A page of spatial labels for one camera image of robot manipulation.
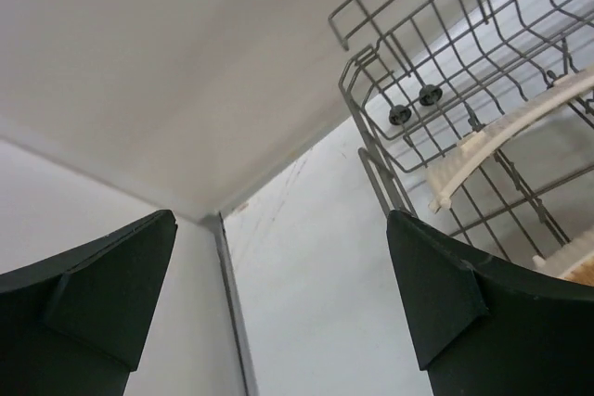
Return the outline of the orange fish-shaped woven plate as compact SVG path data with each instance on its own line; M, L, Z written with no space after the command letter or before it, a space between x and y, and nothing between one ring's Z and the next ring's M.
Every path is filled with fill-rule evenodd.
M543 275L593 286L593 232L586 231L544 259L533 257L535 270Z

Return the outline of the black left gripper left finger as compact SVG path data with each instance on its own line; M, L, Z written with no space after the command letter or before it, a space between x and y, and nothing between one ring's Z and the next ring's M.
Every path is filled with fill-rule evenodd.
M2 274L1 392L122 395L171 260L177 223L155 211Z

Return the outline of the yellow rectangular bamboo mat plate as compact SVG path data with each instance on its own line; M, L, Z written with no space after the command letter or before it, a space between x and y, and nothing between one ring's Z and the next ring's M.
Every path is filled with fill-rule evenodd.
M433 193L430 211L449 209L455 192L488 157L516 134L592 89L593 67L588 66L577 73L561 77L550 89L459 140L454 148L431 163L426 170L426 182Z

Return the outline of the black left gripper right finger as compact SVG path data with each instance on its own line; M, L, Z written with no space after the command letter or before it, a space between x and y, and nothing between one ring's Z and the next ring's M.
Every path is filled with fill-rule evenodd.
M589 395L593 290L447 236L404 211L386 230L420 370L436 395Z

